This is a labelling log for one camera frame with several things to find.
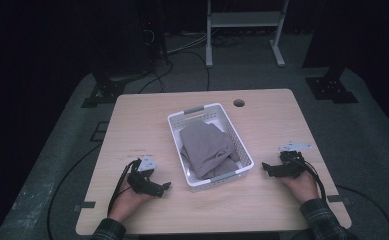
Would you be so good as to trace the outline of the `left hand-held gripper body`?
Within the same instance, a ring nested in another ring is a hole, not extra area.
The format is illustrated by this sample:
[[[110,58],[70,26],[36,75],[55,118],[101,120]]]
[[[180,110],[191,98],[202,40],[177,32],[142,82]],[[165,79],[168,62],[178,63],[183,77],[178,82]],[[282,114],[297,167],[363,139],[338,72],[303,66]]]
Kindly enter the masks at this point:
[[[155,191],[163,190],[162,185],[150,180],[156,168],[157,164],[152,158],[149,155],[143,155],[126,166],[126,170],[129,172],[127,182],[136,193],[154,196]]]

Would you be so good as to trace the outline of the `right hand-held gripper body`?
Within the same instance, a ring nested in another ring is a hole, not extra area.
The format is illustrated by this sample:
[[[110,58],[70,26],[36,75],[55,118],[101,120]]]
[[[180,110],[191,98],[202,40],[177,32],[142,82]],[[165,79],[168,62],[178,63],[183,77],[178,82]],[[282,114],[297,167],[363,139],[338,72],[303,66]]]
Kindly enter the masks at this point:
[[[282,164],[278,166],[275,176],[290,178],[300,176],[307,169],[306,161],[301,151],[311,148],[311,144],[293,141],[289,141],[287,144],[280,146],[278,150],[280,151],[279,158]]]

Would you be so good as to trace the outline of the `white plastic basket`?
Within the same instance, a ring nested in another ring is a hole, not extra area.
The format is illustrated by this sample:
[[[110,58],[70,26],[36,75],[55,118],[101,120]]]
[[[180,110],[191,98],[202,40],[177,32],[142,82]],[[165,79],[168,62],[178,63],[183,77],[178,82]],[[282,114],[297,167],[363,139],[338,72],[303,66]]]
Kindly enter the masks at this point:
[[[177,149],[178,157],[182,165],[186,182],[190,186],[192,192],[206,190],[208,188],[212,188],[244,177],[247,175],[248,171],[254,167],[254,161],[252,160],[236,128],[232,124],[232,121],[228,117],[225,109],[221,104],[212,103],[176,112],[170,114],[167,117],[167,120]],[[205,180],[198,179],[195,176],[189,161],[181,155],[183,141],[180,137],[180,131],[187,127],[189,124],[198,121],[202,121],[206,124],[214,124],[219,130],[229,135],[229,138],[235,145],[235,152],[240,158],[240,160],[236,162],[236,170],[229,171],[222,175]]]

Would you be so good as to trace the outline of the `grey pants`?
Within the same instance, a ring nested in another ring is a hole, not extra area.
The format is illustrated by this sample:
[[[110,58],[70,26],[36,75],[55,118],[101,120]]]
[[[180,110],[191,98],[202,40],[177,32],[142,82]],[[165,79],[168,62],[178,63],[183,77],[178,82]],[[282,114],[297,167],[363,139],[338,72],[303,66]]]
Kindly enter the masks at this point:
[[[230,136],[214,124],[194,122],[180,131],[181,155],[199,180],[236,171],[240,160]]]

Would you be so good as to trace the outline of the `person's left hand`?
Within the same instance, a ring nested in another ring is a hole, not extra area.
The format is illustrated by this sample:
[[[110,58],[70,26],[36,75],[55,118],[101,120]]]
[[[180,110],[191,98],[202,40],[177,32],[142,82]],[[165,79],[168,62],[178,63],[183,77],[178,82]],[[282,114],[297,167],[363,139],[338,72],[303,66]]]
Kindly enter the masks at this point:
[[[151,195],[136,193],[124,178],[118,196],[113,202],[112,208],[108,213],[108,218],[123,224],[130,218],[144,203],[152,199]]]

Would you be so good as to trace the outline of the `person's right hand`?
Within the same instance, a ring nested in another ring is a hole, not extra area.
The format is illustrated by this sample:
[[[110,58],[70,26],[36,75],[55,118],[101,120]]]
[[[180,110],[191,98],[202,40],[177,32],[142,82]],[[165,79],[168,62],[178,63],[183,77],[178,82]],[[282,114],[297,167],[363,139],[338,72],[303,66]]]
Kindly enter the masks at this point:
[[[279,181],[292,192],[301,204],[319,198],[317,183],[308,172],[303,172],[297,178],[280,177]]]

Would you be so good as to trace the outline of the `grey tape strip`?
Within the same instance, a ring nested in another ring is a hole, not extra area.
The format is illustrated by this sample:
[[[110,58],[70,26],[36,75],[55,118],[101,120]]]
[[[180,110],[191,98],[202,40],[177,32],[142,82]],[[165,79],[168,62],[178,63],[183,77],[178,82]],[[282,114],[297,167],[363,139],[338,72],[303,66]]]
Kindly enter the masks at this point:
[[[329,195],[327,196],[328,202],[342,202],[345,205],[351,205],[352,201],[348,197],[343,197],[342,195]]]
[[[73,208],[74,212],[80,212],[82,209],[88,208],[95,208],[96,202],[95,201],[88,201],[88,202],[82,202],[80,204],[76,204]]]

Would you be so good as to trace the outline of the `black stand base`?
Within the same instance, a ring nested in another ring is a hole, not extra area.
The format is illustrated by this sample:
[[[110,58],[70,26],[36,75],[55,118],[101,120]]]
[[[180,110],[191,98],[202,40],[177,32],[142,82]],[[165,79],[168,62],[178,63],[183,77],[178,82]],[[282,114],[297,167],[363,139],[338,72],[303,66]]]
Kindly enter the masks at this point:
[[[84,99],[82,108],[94,108],[99,104],[115,103],[123,94],[126,83],[124,80],[113,81],[107,74],[94,72],[95,85],[91,94]]]
[[[308,87],[316,100],[331,100],[336,104],[358,102],[340,80],[343,71],[344,67],[330,67],[323,76],[306,78]]]

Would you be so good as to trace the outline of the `white metal stand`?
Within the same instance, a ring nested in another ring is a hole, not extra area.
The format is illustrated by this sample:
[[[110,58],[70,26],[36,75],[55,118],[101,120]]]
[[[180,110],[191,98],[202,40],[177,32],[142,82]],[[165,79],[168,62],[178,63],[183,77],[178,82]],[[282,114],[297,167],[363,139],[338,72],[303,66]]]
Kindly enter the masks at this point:
[[[249,28],[249,27],[275,27],[276,33],[270,40],[270,46],[279,67],[285,66],[285,61],[279,49],[279,41],[287,14],[290,0],[284,0],[283,6],[278,11],[269,12],[231,12],[214,13],[211,8],[211,0],[207,2],[206,20],[206,47],[205,65],[213,66],[212,30],[218,28]]]

